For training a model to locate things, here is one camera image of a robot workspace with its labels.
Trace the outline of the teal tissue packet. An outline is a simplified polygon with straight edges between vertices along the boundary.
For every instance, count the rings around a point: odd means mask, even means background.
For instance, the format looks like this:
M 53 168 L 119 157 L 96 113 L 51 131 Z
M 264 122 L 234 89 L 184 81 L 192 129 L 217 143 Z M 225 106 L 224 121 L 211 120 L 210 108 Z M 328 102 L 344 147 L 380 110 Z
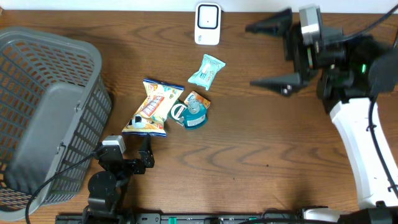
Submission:
M 226 64 L 223 61 L 211 55 L 205 54 L 201 62 L 201 67 L 188 79 L 188 82 L 202 86 L 206 91 L 208 91 L 216 77 L 216 74 L 225 65 Z

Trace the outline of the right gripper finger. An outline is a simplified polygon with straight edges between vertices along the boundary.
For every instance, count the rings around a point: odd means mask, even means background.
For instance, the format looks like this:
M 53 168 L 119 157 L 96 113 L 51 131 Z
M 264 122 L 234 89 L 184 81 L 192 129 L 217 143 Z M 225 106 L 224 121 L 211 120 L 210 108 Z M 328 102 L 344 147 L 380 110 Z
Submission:
M 282 37 L 290 30 L 290 27 L 292 26 L 292 19 L 292 9 L 288 7 L 287 9 L 277 12 L 267 19 L 247 25 L 245 27 L 245 32 Z
M 249 82 L 252 86 L 258 86 L 278 93 L 282 96 L 291 96 L 303 88 L 303 81 L 299 73 L 291 73 L 272 78 L 260 78 Z

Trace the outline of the small green box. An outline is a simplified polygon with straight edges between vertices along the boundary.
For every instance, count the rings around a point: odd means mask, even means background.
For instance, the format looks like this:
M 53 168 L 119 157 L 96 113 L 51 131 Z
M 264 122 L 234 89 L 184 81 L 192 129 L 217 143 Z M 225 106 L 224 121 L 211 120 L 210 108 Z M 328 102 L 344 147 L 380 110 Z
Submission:
M 187 109 L 184 102 L 176 100 L 168 113 L 168 118 L 174 120 L 177 124 L 184 126 L 183 112 Z

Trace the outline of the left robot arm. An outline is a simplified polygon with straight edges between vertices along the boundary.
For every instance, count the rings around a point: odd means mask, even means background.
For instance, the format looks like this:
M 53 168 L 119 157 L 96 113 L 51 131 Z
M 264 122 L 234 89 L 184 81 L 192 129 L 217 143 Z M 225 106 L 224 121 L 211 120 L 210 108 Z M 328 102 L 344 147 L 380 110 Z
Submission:
M 139 148 L 139 158 L 125 159 L 126 145 L 122 136 L 108 136 L 93 151 L 94 158 L 103 168 L 88 182 L 88 206 L 82 223 L 135 223 L 132 212 L 123 209 L 131 177 L 145 174 L 155 164 L 151 138 L 147 134 Z

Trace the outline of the yellow snack bag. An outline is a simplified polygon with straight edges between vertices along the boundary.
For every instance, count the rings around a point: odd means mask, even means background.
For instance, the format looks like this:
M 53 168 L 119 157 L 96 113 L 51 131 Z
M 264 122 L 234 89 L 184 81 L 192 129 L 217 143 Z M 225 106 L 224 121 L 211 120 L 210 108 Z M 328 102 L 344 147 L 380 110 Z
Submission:
M 145 78 L 146 99 L 122 130 L 123 134 L 166 137 L 164 123 L 184 87 Z

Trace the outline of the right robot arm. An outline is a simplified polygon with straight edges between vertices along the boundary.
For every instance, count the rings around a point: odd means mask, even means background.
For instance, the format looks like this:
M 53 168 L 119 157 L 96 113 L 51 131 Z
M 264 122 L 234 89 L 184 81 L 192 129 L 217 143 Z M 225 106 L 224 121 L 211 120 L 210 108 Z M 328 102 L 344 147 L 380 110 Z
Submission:
M 300 20 L 291 9 L 246 26 L 246 32 L 281 37 L 294 72 L 253 80 L 251 85 L 283 96 L 318 77 L 317 96 L 338 130 L 356 184 L 358 211 L 326 206 L 296 212 L 267 210 L 249 223 L 396 223 L 397 164 L 382 130 L 377 98 L 397 85 L 397 47 L 378 42 L 369 28 L 346 35 L 323 25 L 318 6 L 303 7 Z

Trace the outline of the small orange box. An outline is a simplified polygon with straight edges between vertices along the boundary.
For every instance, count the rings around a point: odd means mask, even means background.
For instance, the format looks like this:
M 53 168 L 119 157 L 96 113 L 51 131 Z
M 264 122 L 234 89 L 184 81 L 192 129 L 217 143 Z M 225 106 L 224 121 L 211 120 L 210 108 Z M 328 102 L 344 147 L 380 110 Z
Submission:
M 191 100 L 199 101 L 206 109 L 208 109 L 211 105 L 211 101 L 207 100 L 206 98 L 198 94 L 196 91 L 191 91 L 183 102 L 186 105 L 188 105 L 189 101 Z

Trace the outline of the blue mouthwash bottle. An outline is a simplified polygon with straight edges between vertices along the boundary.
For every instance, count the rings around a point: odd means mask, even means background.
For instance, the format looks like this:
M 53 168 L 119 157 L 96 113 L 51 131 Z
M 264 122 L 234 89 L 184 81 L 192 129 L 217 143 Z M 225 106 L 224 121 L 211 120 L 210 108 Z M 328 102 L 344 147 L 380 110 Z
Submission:
M 183 104 L 183 110 L 179 122 L 183 124 L 185 129 L 197 129 L 207 122 L 207 109 L 198 100 L 190 100 L 187 104 Z

